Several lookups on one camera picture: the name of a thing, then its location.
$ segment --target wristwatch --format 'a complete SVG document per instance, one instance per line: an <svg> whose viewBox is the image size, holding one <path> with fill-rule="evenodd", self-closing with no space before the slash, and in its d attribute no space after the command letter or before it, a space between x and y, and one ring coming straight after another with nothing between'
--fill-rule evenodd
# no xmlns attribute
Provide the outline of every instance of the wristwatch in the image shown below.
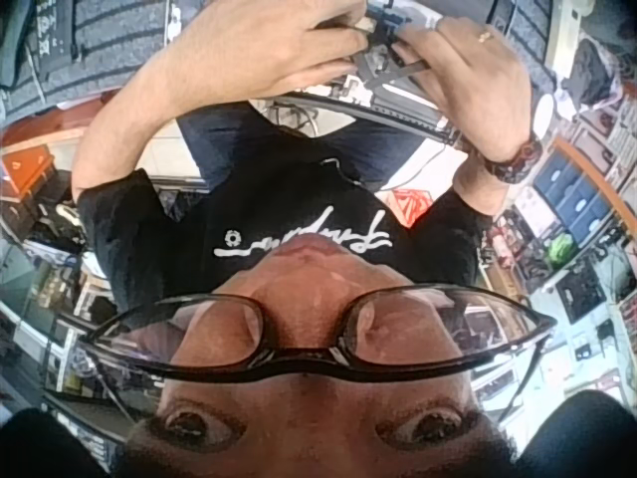
<svg viewBox="0 0 637 478"><path fill-rule="evenodd" d="M543 153L543 146L534 132L531 133L531 139L527 141L518 151L516 157L507 162L493 162L486 159L479 151L475 149L475 153L482 160L485 168L499 179L507 184L520 184L524 181L532 168L539 162Z"/></svg>

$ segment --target black t-shirt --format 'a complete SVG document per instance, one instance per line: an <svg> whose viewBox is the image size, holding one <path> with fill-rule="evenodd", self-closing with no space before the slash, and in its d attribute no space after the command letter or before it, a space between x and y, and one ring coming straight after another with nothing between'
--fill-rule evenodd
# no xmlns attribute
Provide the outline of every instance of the black t-shirt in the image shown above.
<svg viewBox="0 0 637 478"><path fill-rule="evenodd" d="M491 224L449 191L406 229L334 162L235 174L179 223L164 213L143 170L83 192L78 207L121 310L209 293L307 232L417 283L471 285Z"/></svg>

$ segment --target eyeglasses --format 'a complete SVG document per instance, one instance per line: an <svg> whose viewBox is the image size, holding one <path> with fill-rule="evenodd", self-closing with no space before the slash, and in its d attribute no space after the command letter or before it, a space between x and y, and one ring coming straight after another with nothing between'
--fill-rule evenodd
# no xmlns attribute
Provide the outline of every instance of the eyeglasses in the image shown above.
<svg viewBox="0 0 637 478"><path fill-rule="evenodd" d="M534 347L518 396L555 325L555 319L491 292L429 284L358 297L324 349L280 347L276 323L262 304L215 294L133 309L79 345L95 363L119 370L119 386L108 387L113 397L126 388L123 381L246 383L286 373L353 382L418 380L500 363ZM103 375L113 382L111 371Z"/></svg>

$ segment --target glasses lens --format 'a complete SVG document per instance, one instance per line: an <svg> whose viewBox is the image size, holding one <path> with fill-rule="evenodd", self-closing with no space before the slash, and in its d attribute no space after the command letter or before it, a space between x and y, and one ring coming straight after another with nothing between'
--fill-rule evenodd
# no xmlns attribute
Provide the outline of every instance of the glasses lens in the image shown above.
<svg viewBox="0 0 637 478"><path fill-rule="evenodd" d="M263 320L234 298L170 300L134 309L99 340L124 358L190 367L232 365L258 348Z"/></svg>
<svg viewBox="0 0 637 478"><path fill-rule="evenodd" d="M345 341L365 361L425 364L482 353L523 339L535 328L525 309L481 292L380 291L351 311Z"/></svg>

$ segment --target wedding ring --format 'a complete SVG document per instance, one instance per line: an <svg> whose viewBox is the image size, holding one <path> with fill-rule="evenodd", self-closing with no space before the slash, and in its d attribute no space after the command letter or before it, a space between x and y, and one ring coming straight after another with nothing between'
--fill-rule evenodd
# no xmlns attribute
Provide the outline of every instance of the wedding ring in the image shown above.
<svg viewBox="0 0 637 478"><path fill-rule="evenodd" d="M478 41L480 43L485 43L486 41L491 40L492 38L494 38L494 34L493 33L485 32L478 38Z"/></svg>

